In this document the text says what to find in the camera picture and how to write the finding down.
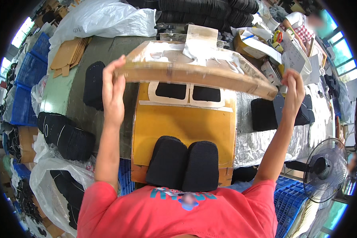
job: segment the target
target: apron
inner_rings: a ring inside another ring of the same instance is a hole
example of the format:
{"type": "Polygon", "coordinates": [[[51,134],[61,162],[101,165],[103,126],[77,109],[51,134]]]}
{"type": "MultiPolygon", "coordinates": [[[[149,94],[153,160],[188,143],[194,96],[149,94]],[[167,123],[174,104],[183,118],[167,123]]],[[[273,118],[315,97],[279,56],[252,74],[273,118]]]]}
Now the apron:
{"type": "MultiPolygon", "coordinates": [[[[303,16],[303,23],[301,24],[301,26],[293,28],[294,31],[296,32],[296,34],[298,34],[299,38],[301,39],[301,41],[303,42],[303,44],[305,44],[306,42],[311,41],[311,39],[314,37],[314,33],[310,32],[305,26],[305,16],[303,16]]],[[[281,27],[283,30],[285,29],[285,27],[283,26],[283,24],[281,24],[279,27],[281,27]]]]}

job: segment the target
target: electric fan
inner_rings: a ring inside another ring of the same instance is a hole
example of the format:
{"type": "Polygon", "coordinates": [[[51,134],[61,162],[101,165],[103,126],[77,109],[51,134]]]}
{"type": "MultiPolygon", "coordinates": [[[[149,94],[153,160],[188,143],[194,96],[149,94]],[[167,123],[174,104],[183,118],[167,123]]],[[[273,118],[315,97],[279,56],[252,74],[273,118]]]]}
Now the electric fan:
{"type": "Polygon", "coordinates": [[[320,142],[307,163],[286,162],[286,167],[304,172],[303,185],[308,198],[325,202],[340,189],[346,176],[347,151],[344,144],[329,138],[320,142]]]}

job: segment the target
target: scissors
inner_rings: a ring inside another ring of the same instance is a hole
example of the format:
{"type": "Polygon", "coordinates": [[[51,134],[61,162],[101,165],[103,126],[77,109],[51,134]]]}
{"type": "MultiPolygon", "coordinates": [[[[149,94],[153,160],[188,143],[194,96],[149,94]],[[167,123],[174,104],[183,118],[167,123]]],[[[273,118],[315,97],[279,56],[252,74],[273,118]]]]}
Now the scissors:
{"type": "Polygon", "coordinates": [[[281,43],[283,40],[283,33],[279,30],[277,30],[274,34],[274,42],[278,42],[278,43],[281,43]]]}

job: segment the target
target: worker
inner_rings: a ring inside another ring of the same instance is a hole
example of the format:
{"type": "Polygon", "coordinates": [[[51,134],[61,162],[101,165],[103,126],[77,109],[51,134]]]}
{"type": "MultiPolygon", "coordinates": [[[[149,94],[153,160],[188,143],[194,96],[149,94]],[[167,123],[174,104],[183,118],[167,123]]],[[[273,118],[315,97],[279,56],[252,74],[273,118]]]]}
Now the worker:
{"type": "Polygon", "coordinates": [[[287,30],[288,28],[293,29],[295,38],[299,41],[303,51],[307,53],[311,46],[311,39],[315,37],[313,30],[325,25],[323,15],[324,12],[320,10],[314,10],[310,16],[306,16],[301,12],[293,12],[286,16],[279,27],[283,30],[287,30]]]}
{"type": "Polygon", "coordinates": [[[282,120],[252,186],[243,193],[217,188],[187,195],[147,185],[118,197],[119,131],[126,82],[124,76],[113,78],[113,71],[124,64],[121,56],[103,70],[104,125],[95,182],[84,193],[78,217],[78,237],[275,237],[275,182],[305,95],[299,73],[288,69],[283,76],[288,91],[282,120]]]}

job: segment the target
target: red t-shirt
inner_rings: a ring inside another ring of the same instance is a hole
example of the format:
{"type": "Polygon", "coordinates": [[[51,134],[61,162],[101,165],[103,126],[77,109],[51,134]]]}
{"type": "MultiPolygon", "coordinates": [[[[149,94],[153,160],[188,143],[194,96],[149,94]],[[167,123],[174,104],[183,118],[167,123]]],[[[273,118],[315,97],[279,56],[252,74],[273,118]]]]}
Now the red t-shirt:
{"type": "Polygon", "coordinates": [[[180,194],[145,186],[117,197],[96,182],[84,193],[78,237],[275,237],[276,183],[262,181],[239,193],[229,188],[180,194]]]}

